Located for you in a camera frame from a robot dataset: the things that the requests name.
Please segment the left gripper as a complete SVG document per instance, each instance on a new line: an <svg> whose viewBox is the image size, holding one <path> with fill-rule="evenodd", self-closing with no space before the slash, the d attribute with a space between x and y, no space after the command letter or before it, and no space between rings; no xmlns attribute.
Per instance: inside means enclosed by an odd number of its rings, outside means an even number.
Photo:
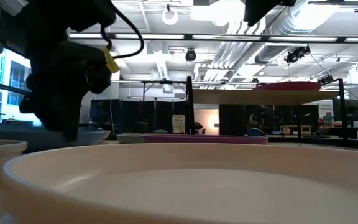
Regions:
<svg viewBox="0 0 358 224"><path fill-rule="evenodd" d="M39 52L26 80L31 90L19 105L21 113L33 113L48 131L77 140L80 95L102 93L110 86L112 65L106 48L64 41L50 52Z"/></svg>

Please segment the blue round plate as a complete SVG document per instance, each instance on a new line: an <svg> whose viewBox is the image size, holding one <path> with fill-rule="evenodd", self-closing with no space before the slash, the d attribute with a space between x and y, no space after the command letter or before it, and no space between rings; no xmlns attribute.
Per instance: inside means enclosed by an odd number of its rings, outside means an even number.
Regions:
<svg viewBox="0 0 358 224"><path fill-rule="evenodd" d="M81 127L77 140L67 140L61 132L48 131L44 127L18 124L0 124L0 139L26 141L25 153L64 147L89 146L99 143L102 129Z"/></svg>

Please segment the pale teal round plate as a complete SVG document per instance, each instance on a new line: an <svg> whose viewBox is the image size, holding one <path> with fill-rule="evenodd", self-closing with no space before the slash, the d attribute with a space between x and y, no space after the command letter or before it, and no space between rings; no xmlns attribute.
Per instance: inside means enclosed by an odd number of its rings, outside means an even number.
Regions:
<svg viewBox="0 0 358 224"><path fill-rule="evenodd" d="M140 144L144 142L140 134L118 134L117 140L120 144Z"/></svg>

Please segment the red round plate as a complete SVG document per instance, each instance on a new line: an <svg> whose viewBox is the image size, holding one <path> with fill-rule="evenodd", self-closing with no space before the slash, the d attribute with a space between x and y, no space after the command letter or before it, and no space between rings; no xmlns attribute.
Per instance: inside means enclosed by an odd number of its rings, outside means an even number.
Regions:
<svg viewBox="0 0 358 224"><path fill-rule="evenodd" d="M254 90L288 90L288 91L318 91L321 84L318 82L277 82L259 85Z"/></svg>

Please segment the purple round plate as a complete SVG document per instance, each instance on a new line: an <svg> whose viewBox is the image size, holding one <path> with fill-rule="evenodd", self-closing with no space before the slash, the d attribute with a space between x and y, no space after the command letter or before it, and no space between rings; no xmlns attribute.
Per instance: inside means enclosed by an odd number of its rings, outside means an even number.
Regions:
<svg viewBox="0 0 358 224"><path fill-rule="evenodd" d="M143 134L144 143L216 143L216 144L261 144L269 141L267 136L220 136L187 134Z"/></svg>

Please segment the black partition panel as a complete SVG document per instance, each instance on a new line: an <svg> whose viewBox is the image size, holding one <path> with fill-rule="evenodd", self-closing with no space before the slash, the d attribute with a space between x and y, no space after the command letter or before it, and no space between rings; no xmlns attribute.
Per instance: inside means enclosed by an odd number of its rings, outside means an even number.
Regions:
<svg viewBox="0 0 358 224"><path fill-rule="evenodd" d="M115 133L173 132L173 116L187 114L185 101L91 100L90 121Z"/></svg>
<svg viewBox="0 0 358 224"><path fill-rule="evenodd" d="M318 127L316 105L220 105L219 133L221 135L243 136L252 128L265 134L279 131L282 126L297 125L309 127L311 132Z"/></svg>

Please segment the black dish rack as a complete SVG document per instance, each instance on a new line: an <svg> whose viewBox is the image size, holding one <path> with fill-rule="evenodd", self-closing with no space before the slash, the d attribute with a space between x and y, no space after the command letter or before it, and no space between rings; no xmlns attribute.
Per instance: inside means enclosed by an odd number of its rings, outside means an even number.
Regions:
<svg viewBox="0 0 358 224"><path fill-rule="evenodd" d="M186 133L195 133L194 104L230 104L230 105L303 105L314 101L340 97L342 145L349 145L347 113L345 112L344 82L342 78L326 82L336 82L338 91L312 91L312 90L194 90L191 77L186 83L186 102L188 114Z"/></svg>

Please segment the long LED light bar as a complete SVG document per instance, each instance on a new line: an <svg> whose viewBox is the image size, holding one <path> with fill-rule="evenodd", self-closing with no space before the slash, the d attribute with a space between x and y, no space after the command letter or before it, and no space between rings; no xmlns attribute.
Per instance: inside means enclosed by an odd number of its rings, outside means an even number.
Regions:
<svg viewBox="0 0 358 224"><path fill-rule="evenodd" d="M358 36L274 36L274 35L228 35L228 34L142 34L144 40L188 40L229 42L285 42L319 44L358 44Z"/></svg>

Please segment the paper poster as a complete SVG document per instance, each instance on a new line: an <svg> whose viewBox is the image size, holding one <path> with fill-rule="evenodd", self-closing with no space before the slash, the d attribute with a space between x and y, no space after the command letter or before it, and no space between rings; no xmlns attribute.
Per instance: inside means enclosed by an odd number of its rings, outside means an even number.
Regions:
<svg viewBox="0 0 358 224"><path fill-rule="evenodd" d="M172 129L173 133L183 134L186 132L184 115L172 116Z"/></svg>

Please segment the green white sign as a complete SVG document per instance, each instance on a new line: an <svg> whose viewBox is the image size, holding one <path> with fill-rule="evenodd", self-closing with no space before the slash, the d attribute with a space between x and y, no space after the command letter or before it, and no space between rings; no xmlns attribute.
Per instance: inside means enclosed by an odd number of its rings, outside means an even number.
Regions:
<svg viewBox="0 0 358 224"><path fill-rule="evenodd" d="M332 103L318 103L319 120L325 128L331 127L334 119Z"/></svg>

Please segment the wooden crate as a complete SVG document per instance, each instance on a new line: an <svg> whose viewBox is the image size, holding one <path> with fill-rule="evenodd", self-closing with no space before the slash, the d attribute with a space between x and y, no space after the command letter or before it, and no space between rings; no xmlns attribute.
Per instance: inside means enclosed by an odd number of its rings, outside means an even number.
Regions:
<svg viewBox="0 0 358 224"><path fill-rule="evenodd" d="M310 125L301 125L300 128L297 125L282 125L279 127L279 130L284 135L310 135L311 134L311 126Z"/></svg>

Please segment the black computer monitor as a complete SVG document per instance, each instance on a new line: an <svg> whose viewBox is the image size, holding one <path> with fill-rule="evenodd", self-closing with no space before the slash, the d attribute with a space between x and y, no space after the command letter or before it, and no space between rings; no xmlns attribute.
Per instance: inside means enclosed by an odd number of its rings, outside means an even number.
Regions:
<svg viewBox="0 0 358 224"><path fill-rule="evenodd" d="M347 122L358 121L358 100L344 100L344 110L347 115ZM335 121L342 121L340 99L333 99L333 113Z"/></svg>

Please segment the pale peach round plate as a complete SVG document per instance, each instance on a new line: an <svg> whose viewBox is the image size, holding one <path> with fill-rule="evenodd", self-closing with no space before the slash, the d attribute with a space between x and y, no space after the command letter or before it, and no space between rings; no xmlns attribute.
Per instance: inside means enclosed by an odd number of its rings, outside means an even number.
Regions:
<svg viewBox="0 0 358 224"><path fill-rule="evenodd" d="M117 144L26 154L1 172L20 224L358 224L358 151Z"/></svg>

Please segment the silver ventilation duct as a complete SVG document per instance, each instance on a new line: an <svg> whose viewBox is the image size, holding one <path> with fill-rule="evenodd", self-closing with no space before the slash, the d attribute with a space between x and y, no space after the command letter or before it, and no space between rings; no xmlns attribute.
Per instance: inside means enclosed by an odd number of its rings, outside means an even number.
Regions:
<svg viewBox="0 0 358 224"><path fill-rule="evenodd" d="M286 8L267 29L267 35L309 35L324 24L335 12L337 5L309 4L316 0L297 0Z"/></svg>

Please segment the black background rig frame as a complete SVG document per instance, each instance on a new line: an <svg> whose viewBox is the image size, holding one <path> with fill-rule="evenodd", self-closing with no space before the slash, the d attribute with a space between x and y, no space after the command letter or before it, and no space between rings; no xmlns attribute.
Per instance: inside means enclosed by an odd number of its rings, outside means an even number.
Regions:
<svg viewBox="0 0 358 224"><path fill-rule="evenodd" d="M193 101L193 82L191 77L188 77L186 80L113 80L111 83L141 83L143 84L142 89L142 101L145 100L145 89L146 84L158 83L160 85L174 85L174 84L183 84L186 86L185 89L185 100L187 105L188 114L185 116L185 125L187 134L195 134L195 116L194 116L194 101Z"/></svg>

